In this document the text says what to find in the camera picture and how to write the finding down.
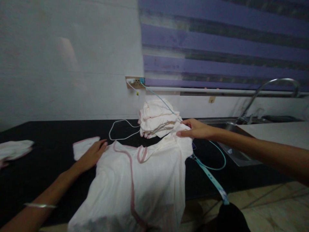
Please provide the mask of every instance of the beige floor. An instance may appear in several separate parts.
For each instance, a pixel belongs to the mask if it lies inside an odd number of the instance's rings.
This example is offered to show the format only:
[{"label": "beige floor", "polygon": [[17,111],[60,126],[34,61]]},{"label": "beige floor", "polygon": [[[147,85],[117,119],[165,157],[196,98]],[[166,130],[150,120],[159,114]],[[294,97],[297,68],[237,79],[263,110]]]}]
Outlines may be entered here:
[{"label": "beige floor", "polygon": [[[252,232],[309,231],[309,188],[298,182],[273,185],[229,194],[229,201],[243,212]],[[214,219],[218,200],[186,202],[179,231],[195,231]],[[44,232],[64,232],[67,224],[41,228]]]}]

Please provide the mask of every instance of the folded white cloth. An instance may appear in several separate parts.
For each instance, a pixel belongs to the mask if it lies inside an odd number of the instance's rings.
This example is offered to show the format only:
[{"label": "folded white cloth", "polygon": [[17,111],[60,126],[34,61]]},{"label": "folded white cloth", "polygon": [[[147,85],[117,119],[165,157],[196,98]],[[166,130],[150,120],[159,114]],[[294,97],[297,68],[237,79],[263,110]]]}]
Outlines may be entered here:
[{"label": "folded white cloth", "polygon": [[[166,99],[163,100],[174,111],[172,105]],[[141,125],[141,137],[150,139],[158,136],[162,138],[176,128],[182,119],[178,111],[174,111],[175,114],[173,114],[170,109],[160,99],[146,101],[143,109],[139,111],[138,123]]]},{"label": "folded white cloth", "polygon": [[84,139],[82,141],[76,142],[73,144],[73,154],[74,159],[78,161],[88,149],[97,141],[100,140],[100,137],[93,137],[89,139]]},{"label": "folded white cloth", "polygon": [[0,169],[6,167],[8,164],[6,160],[16,160],[30,151],[31,146],[34,144],[31,140],[23,141],[9,141],[0,144]]}]

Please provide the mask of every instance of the right hand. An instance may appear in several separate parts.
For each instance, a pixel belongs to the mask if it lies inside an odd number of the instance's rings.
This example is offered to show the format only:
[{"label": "right hand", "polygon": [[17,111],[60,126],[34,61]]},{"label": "right hand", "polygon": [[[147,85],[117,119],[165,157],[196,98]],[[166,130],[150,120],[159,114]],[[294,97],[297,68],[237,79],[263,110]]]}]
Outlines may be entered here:
[{"label": "right hand", "polygon": [[95,142],[86,153],[73,164],[72,168],[78,171],[79,173],[83,173],[93,166],[96,165],[98,160],[101,158],[103,152],[107,147],[106,140],[100,140]]},{"label": "right hand", "polygon": [[217,128],[208,126],[196,119],[187,119],[181,123],[189,126],[191,130],[178,131],[176,135],[179,137],[191,137],[210,140],[217,131]]}]

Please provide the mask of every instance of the blue lanyard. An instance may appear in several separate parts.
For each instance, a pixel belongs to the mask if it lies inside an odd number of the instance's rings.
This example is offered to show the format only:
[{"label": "blue lanyard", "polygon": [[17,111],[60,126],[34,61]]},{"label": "blue lanyard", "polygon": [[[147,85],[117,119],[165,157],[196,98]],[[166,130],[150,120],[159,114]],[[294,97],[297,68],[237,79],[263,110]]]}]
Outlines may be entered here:
[{"label": "blue lanyard", "polygon": [[198,165],[201,167],[201,169],[203,169],[203,171],[205,172],[205,174],[208,176],[208,178],[211,180],[211,182],[214,184],[214,186],[217,188],[217,190],[219,191],[222,200],[223,200],[223,204],[224,205],[229,205],[229,201],[228,201],[228,196],[225,192],[225,190],[222,188],[222,186],[219,184],[219,182],[216,180],[216,178],[214,178],[214,176],[210,173],[210,171],[205,167],[205,165],[200,161],[199,158],[197,158],[195,155],[192,157],[192,159],[194,159]]}]

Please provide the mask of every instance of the black countertop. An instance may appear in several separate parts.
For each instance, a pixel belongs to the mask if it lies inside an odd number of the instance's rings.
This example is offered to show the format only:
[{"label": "black countertop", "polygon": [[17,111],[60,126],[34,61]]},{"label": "black countertop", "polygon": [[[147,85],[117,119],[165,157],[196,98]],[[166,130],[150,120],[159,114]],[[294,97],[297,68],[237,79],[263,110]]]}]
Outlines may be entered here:
[{"label": "black countertop", "polygon": [[[10,140],[32,140],[33,151],[10,162],[0,170],[0,227],[14,217],[23,203],[33,201],[52,182],[75,162],[73,143],[95,136],[108,139],[109,130],[115,120],[86,121],[33,121],[0,133],[0,143]],[[129,120],[137,125],[137,120]],[[116,123],[111,137],[125,138],[138,131],[126,122]],[[145,139],[136,134],[120,141],[122,144],[144,147],[156,144],[160,138]],[[206,140],[194,140],[195,155],[207,166],[219,168],[223,157],[218,149]],[[227,193],[285,183],[292,179],[265,165],[238,167],[225,154],[226,167],[210,172]],[[198,164],[187,159],[185,193],[186,200],[218,197],[219,193]],[[82,174],[61,199],[44,225],[67,223],[87,197],[89,186],[95,177],[95,167]]]}]

